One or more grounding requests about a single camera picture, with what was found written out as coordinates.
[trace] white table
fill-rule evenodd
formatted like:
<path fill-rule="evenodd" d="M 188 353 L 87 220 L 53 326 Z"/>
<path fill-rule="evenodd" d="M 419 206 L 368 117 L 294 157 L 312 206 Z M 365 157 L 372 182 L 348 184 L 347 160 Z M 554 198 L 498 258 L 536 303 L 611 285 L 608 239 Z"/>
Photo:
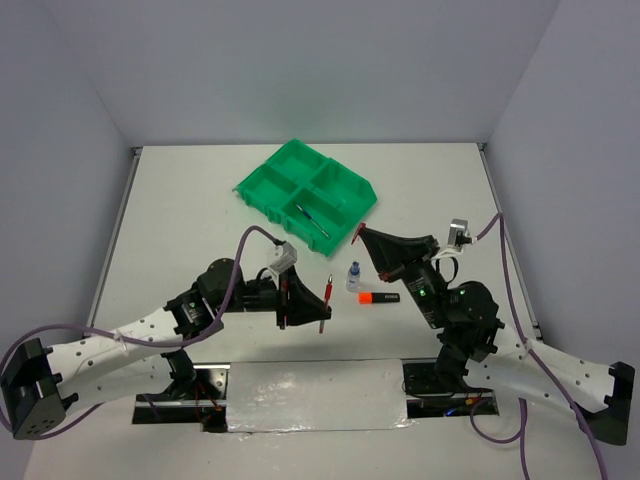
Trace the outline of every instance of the white table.
<path fill-rule="evenodd" d="M 371 181 L 378 203 L 372 228 L 402 236 L 433 234 L 446 242 L 452 218 L 479 232 L 496 212 L 475 144 L 312 145 Z M 129 192 L 117 242 L 99 292 L 93 323 L 115 328 L 141 317 L 191 285 L 214 259 L 235 253 L 251 224 L 298 249 L 304 283 L 321 295 L 334 276 L 333 318 L 317 325 L 275 326 L 275 315 L 230 314 L 225 330 L 188 352 L 195 362 L 356 360 L 435 357 L 434 333 L 398 284 L 379 282 L 363 244 L 345 241 L 326 258 L 310 252 L 231 192 L 278 146 L 145 147 Z M 255 235 L 242 259 L 246 277 L 266 263 L 269 242 Z M 400 304 L 360 306 L 344 288 L 352 260 L 362 282 L 397 291 Z M 497 228 L 461 258 L 458 281 L 476 279 L 493 292 L 500 318 L 507 308 Z M 517 308 L 528 334 L 531 317 L 520 284 Z M 498 396 L 501 415 L 479 421 L 488 433 L 517 429 L 512 399 Z M 37 443 L 26 478 L 154 478 L 211 475 L 220 479 L 519 478 L 517 445 L 478 438 L 468 418 L 421 419 L 408 428 L 293 434 L 203 434 L 195 425 L 131 425 L 133 399 L 105 405 L 59 439 Z M 598 478 L 586 439 L 570 418 L 533 405 L 527 435 L 534 478 Z"/>

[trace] green plastic bin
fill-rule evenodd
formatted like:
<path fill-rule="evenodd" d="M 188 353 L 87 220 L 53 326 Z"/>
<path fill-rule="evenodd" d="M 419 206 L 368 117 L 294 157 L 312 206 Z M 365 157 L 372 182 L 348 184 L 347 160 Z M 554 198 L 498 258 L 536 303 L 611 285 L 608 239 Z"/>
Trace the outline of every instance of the green plastic bin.
<path fill-rule="evenodd" d="M 331 255 L 378 200 L 371 184 L 299 140 L 283 145 L 234 188 L 269 221 Z M 298 210 L 302 206 L 329 234 L 327 238 Z"/>

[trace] highlighter cap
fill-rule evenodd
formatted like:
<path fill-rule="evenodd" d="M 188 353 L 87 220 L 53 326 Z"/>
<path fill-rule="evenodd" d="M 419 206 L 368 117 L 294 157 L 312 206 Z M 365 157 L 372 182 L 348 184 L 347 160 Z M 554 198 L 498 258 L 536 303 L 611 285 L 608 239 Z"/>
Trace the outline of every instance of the highlighter cap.
<path fill-rule="evenodd" d="M 361 304 L 373 303 L 373 294 L 371 292 L 360 292 L 358 294 L 358 302 Z"/>

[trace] plastic bottle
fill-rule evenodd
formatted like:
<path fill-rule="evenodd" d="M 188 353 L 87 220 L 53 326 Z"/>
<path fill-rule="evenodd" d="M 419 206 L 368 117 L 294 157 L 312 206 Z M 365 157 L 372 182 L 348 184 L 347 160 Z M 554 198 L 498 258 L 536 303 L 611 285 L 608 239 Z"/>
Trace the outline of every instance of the plastic bottle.
<path fill-rule="evenodd" d="M 360 264 L 353 262 L 347 272 L 347 290 L 356 292 L 360 286 Z"/>

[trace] gray wall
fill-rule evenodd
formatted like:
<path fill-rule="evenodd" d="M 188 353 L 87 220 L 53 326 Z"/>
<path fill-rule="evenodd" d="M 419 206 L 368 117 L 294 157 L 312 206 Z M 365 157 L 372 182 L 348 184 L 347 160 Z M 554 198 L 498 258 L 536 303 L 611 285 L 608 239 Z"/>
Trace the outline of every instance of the gray wall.
<path fill-rule="evenodd" d="M 0 4 L 0 351 L 30 328 L 84 322 L 131 155 L 38 1 Z M 0 432 L 0 476 L 30 442 Z"/>
<path fill-rule="evenodd" d="M 46 0 L 131 144 L 486 141 L 558 0 Z"/>
<path fill-rule="evenodd" d="M 563 0 L 488 149 L 547 339 L 636 367 L 639 25 L 637 0 Z M 640 469 L 639 392 L 632 413 L 631 444 L 605 447 L 611 478 Z"/>

